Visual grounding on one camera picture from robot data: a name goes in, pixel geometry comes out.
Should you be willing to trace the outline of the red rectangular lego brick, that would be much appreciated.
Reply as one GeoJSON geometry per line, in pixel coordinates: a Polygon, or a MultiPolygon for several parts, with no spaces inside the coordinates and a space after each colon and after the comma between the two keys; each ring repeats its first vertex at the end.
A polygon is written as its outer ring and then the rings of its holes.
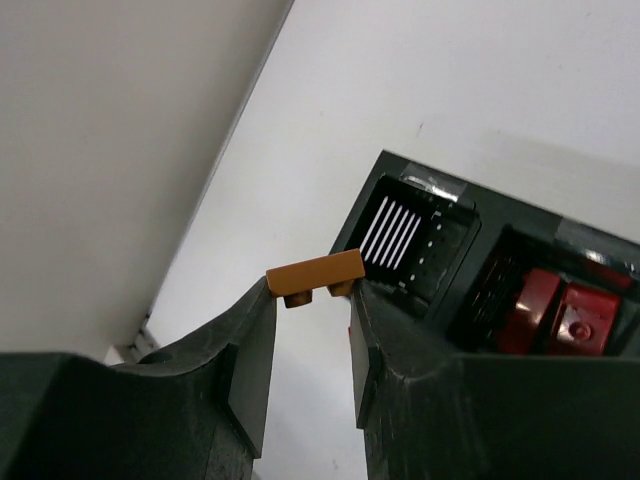
{"type": "Polygon", "coordinates": [[[561,296],[544,352],[602,356],[620,305],[618,295],[570,283],[561,296]]]}

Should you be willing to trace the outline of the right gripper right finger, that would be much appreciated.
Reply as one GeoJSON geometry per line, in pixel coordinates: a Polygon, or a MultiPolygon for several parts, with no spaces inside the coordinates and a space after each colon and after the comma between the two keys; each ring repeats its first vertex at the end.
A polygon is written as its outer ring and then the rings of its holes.
{"type": "Polygon", "coordinates": [[[635,479],[639,362],[466,353],[370,282],[351,296],[371,479],[635,479]]]}

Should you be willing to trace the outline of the orange lego plate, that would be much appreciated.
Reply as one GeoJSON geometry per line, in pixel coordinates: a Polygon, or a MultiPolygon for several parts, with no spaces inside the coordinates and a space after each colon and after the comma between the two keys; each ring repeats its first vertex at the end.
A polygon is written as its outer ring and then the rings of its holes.
{"type": "Polygon", "coordinates": [[[354,283],[365,277],[359,249],[351,249],[266,271],[274,298],[283,298],[286,308],[297,308],[313,300],[313,291],[326,288],[332,297],[349,296],[354,283]]]}

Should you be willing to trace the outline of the red curved lego brick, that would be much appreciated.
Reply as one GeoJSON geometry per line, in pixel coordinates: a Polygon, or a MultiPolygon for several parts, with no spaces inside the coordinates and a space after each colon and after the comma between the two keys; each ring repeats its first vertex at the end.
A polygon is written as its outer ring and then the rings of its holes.
{"type": "Polygon", "coordinates": [[[562,286],[563,280],[559,275],[544,269],[533,268],[526,275],[524,286],[509,314],[510,352],[526,354],[531,350],[562,286]]]}

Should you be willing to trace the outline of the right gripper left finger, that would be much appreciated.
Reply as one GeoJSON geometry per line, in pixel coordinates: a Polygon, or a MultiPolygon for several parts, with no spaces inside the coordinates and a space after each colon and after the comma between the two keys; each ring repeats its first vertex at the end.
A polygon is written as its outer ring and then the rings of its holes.
{"type": "Polygon", "coordinates": [[[262,454],[276,300],[231,308],[135,364],[1,357],[5,479],[248,479],[262,454]]]}

